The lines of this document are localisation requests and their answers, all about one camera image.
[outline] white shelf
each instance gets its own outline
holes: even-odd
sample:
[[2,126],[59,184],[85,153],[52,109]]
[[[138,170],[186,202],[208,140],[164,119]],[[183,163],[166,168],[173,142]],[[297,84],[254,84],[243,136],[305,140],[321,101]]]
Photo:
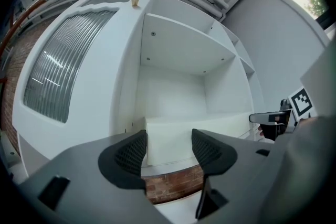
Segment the white shelf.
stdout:
[[[147,156],[145,156],[144,161],[145,163],[147,163]],[[198,165],[198,161],[195,157],[184,159],[182,161],[178,161],[175,163],[167,163],[164,165],[156,165],[156,166],[145,165],[141,167],[141,176],[155,176],[155,175],[173,173],[176,171],[188,169],[195,165]]]
[[240,137],[251,129],[250,114],[251,111],[209,114],[197,116],[194,119],[191,117],[145,118],[143,129],[148,135],[148,165],[164,165],[193,158],[192,129]]
[[245,70],[245,74],[251,74],[254,72],[254,69],[253,67],[251,67],[243,58],[240,59],[242,64],[243,64],[243,67],[244,67],[244,70]]
[[154,0],[151,14],[166,17],[207,33],[215,19],[203,11],[179,0]]
[[242,58],[242,60],[245,63],[247,63],[254,70],[252,61],[250,59],[250,56],[248,55],[244,45],[242,44],[242,42],[240,40],[238,40],[235,43],[235,48],[236,48],[236,51],[237,51],[239,57]]
[[229,35],[223,31],[223,28],[224,27],[220,22],[214,21],[206,34],[218,41],[224,47],[228,48],[231,52],[235,53],[235,46],[233,45]]
[[252,94],[252,100],[255,110],[254,112],[255,113],[265,112],[264,97],[262,95],[263,93],[261,91],[261,86],[257,74],[255,72],[247,74],[247,79]]
[[231,40],[232,44],[235,45],[238,41],[239,38],[233,34],[228,28],[226,28],[224,25],[221,24],[227,35],[229,36],[229,39]]
[[214,38],[175,20],[146,14],[141,65],[206,75],[235,54]]

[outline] white wall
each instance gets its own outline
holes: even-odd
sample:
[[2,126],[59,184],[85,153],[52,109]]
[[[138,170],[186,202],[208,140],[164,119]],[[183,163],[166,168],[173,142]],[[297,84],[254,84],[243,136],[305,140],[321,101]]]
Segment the white wall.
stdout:
[[116,134],[129,132],[132,129],[140,69],[142,26],[143,19],[139,20],[138,25],[135,27],[130,46],[127,48],[126,57],[121,67],[122,75],[120,77],[122,78],[122,86],[118,116],[115,121],[117,125]]
[[135,121],[193,115],[206,115],[204,77],[140,66]]
[[252,96],[244,73],[240,58],[235,57],[205,76],[209,114],[252,111]]
[[301,86],[300,77],[323,52],[327,38],[299,6],[285,1],[290,0],[241,0],[223,21],[251,58],[267,111],[278,110],[280,100]]

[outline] brick wall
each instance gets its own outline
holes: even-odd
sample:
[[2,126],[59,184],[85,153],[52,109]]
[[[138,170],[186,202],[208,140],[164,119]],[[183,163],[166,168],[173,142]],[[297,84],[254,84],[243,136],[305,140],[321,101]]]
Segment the brick wall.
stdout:
[[30,53],[30,50],[34,46],[37,39],[44,32],[44,30],[51,24],[55,18],[46,20],[32,29],[24,32],[14,42],[14,54],[9,62],[6,76],[8,78],[5,83],[2,105],[1,105],[1,128],[8,135],[9,140],[13,144],[15,150],[19,153],[17,144],[17,133],[12,126],[12,111],[13,101],[16,89],[17,80],[20,76],[22,67]]
[[203,187],[203,171],[199,165],[169,174],[145,176],[142,179],[146,181],[147,198],[153,204],[181,199]]

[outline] orange pipe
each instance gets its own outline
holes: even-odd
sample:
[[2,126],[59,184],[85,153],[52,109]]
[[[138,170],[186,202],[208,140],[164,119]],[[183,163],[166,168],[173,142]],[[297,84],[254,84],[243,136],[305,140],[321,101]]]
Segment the orange pipe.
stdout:
[[21,16],[18,20],[15,21],[15,24],[9,29],[7,32],[4,40],[2,41],[0,45],[0,59],[2,56],[2,53],[4,52],[8,42],[10,41],[11,37],[15,33],[16,29],[20,26],[20,24],[28,17],[30,13],[32,13],[35,9],[37,9],[40,5],[43,3],[46,3],[46,0],[38,0],[35,3],[32,4]]
[[9,28],[13,26],[13,22],[14,22],[14,10],[12,10],[11,16],[9,18]]
[[0,84],[1,84],[1,83],[5,83],[6,81],[7,81],[7,78],[4,77],[4,78],[0,79]]

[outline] tree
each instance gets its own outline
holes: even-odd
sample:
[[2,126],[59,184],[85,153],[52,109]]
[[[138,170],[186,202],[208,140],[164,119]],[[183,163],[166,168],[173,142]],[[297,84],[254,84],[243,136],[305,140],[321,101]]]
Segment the tree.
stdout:
[[309,4],[305,8],[317,17],[320,17],[324,12],[327,11],[328,5],[326,0],[309,0]]

